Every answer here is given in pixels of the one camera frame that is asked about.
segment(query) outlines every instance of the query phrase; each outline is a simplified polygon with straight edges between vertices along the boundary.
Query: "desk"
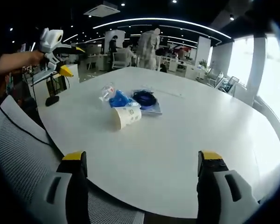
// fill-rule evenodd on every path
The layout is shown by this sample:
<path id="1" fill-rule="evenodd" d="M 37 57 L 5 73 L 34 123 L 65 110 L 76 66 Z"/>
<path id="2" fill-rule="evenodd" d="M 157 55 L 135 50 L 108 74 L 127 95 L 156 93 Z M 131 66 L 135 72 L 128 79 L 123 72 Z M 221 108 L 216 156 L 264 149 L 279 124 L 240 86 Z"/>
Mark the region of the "desk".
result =
<path id="1" fill-rule="evenodd" d="M 113 82 L 123 91 L 152 88 L 163 115 L 120 131 L 98 99 Z M 280 142 L 267 119 L 243 102 L 206 85 L 163 72 L 128 67 L 59 94 L 39 113 L 63 152 L 87 152 L 88 178 L 115 198 L 171 217 L 196 218 L 198 151 L 220 154 L 252 186 L 257 200 L 280 164 Z"/>

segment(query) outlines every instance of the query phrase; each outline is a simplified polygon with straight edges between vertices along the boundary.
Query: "potted plant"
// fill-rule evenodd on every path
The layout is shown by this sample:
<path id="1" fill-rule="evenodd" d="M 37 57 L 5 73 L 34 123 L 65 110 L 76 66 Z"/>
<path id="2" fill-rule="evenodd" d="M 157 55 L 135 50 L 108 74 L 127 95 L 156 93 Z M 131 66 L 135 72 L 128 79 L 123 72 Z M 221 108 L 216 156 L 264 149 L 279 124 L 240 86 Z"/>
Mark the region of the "potted plant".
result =
<path id="1" fill-rule="evenodd" d="M 200 61 L 199 64 L 201 67 L 204 67 L 205 69 L 207 68 L 207 62 L 205 60 Z"/>

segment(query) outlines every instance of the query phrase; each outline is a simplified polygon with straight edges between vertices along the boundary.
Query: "ceiling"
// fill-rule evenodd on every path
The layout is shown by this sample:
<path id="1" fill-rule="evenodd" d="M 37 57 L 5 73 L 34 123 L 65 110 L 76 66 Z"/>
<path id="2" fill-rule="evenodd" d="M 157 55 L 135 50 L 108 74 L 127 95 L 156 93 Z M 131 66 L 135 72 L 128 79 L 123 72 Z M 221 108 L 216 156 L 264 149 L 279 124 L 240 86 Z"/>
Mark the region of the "ceiling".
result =
<path id="1" fill-rule="evenodd" d="M 232 40 L 202 27 L 173 21 L 127 21 L 93 29 L 95 26 L 112 21 L 143 17 L 170 18 L 210 27 L 220 12 L 226 10 L 229 0 L 177 0 L 177 3 L 173 3 L 172 0 L 108 0 L 118 7 L 120 13 L 104 18 L 94 16 L 89 18 L 84 15 L 85 12 L 101 2 L 99 0 L 64 0 L 60 2 L 43 0 L 35 3 L 35 6 L 28 6 L 27 4 L 21 5 L 17 1 L 7 8 L 4 6 L 0 10 L 0 18 L 4 18 L 4 20 L 0 20 L 0 49 L 6 52 L 14 52 L 21 48 L 22 43 L 27 43 L 30 46 L 33 42 L 38 41 L 41 31 L 45 27 L 63 29 L 64 40 L 78 34 L 77 37 L 66 43 L 71 41 L 83 42 L 90 40 L 90 38 L 103 37 L 104 33 L 110 29 L 124 30 L 126 31 L 126 38 L 128 38 L 131 34 L 140 34 L 141 31 L 150 30 L 150 26 L 139 25 L 152 24 L 161 25 L 160 29 L 163 32 L 161 35 L 165 36 L 197 42 L 199 36 L 202 35 L 200 33 L 203 33 L 202 36 L 211 39 L 212 45 L 221 41 L 224 43 Z M 227 18 L 222 22 L 228 24 L 231 21 Z M 228 30 L 224 30 L 224 33 L 233 37 L 232 32 Z M 137 37 L 134 37 L 131 40 L 137 42 L 137 39 Z M 178 39 L 173 41 L 183 42 L 183 40 Z"/>

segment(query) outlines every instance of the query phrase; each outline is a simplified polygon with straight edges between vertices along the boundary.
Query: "white table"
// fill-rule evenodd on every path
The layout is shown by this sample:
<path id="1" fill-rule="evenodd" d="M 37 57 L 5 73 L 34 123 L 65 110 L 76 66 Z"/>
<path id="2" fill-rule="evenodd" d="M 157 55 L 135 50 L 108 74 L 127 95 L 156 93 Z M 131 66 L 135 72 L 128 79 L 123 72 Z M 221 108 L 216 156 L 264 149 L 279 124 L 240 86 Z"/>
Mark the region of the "white table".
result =
<path id="1" fill-rule="evenodd" d="M 162 116 L 113 129 L 110 109 L 98 97 L 114 82 L 128 91 L 152 88 Z M 64 153 L 87 152 L 88 178 L 137 208 L 196 218 L 198 151 L 223 156 L 252 186 L 257 200 L 274 186 L 280 142 L 267 119 L 218 90 L 185 78 L 140 68 L 116 70 L 59 94 L 41 119 Z"/>

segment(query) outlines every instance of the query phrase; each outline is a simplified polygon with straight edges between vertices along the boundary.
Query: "person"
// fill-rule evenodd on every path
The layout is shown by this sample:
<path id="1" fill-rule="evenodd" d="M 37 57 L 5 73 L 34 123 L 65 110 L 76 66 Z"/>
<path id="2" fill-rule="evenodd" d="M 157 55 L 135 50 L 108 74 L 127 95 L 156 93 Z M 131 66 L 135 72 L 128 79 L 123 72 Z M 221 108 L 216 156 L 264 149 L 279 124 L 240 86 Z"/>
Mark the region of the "person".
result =
<path id="1" fill-rule="evenodd" d="M 116 47 L 116 41 L 118 39 L 118 36 L 115 35 L 112 37 L 112 39 L 110 40 L 109 42 L 109 52 L 111 53 L 111 60 L 110 60 L 110 68 L 109 68 L 109 71 L 112 70 L 112 63 L 114 61 L 114 58 L 113 58 L 113 53 L 116 53 L 117 52 L 117 48 L 119 47 Z"/>
<path id="2" fill-rule="evenodd" d="M 126 63 L 130 66 L 132 63 L 132 57 L 134 58 L 135 55 L 130 50 L 129 46 L 130 46 L 130 43 L 128 41 L 124 41 L 122 43 L 123 48 L 118 49 L 117 52 L 126 54 Z"/>
<path id="3" fill-rule="evenodd" d="M 138 41 L 137 56 L 139 58 L 139 67 L 155 70 L 156 57 L 155 51 L 160 45 L 160 29 L 155 29 L 143 33 Z"/>
<path id="4" fill-rule="evenodd" d="M 44 54 L 38 50 L 0 55 L 0 105 L 4 100 L 10 72 L 23 66 L 40 64 Z"/>

